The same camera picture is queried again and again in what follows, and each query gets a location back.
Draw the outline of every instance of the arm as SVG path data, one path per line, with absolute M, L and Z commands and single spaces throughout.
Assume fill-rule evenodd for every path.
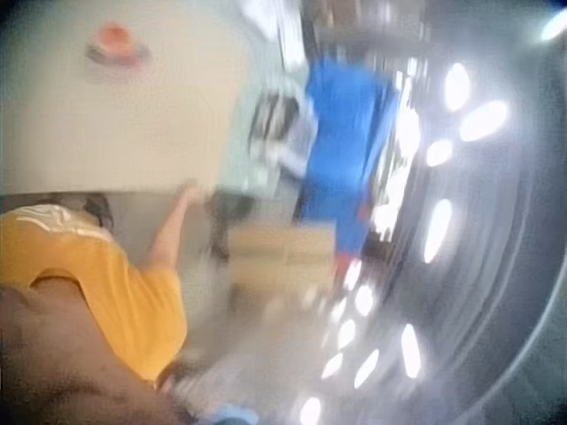
M 153 237 L 145 267 L 160 266 L 176 270 L 185 213 L 190 206 L 202 206 L 204 202 L 205 196 L 199 188 L 191 186 L 183 190 Z

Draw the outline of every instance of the cardboard box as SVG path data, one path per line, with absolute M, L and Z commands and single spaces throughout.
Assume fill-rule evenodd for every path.
M 231 228 L 229 273 L 236 286 L 249 290 L 329 291 L 335 273 L 334 226 Z

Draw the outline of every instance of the yellow shirt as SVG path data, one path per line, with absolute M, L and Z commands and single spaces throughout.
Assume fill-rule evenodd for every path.
M 154 381 L 183 344 L 177 273 L 133 268 L 112 236 L 78 212 L 36 205 L 0 217 L 0 282 L 29 288 L 38 277 L 75 279 L 114 353 L 142 379 Z

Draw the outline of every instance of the hand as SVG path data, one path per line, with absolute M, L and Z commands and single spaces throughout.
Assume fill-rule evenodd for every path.
M 186 207 L 203 206 L 208 198 L 209 196 L 199 186 L 195 184 L 186 184 L 181 190 L 179 202 Z

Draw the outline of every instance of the blue object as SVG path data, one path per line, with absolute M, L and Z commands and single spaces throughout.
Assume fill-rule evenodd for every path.
M 400 96 L 364 68 L 324 59 L 311 68 L 307 94 L 319 132 L 304 180 L 303 221 L 334 221 L 337 252 L 357 256 L 369 232 L 359 218 L 370 179 L 388 139 Z
M 257 425 L 260 421 L 253 410 L 235 405 L 222 405 L 215 413 L 208 415 L 198 422 L 198 425 Z

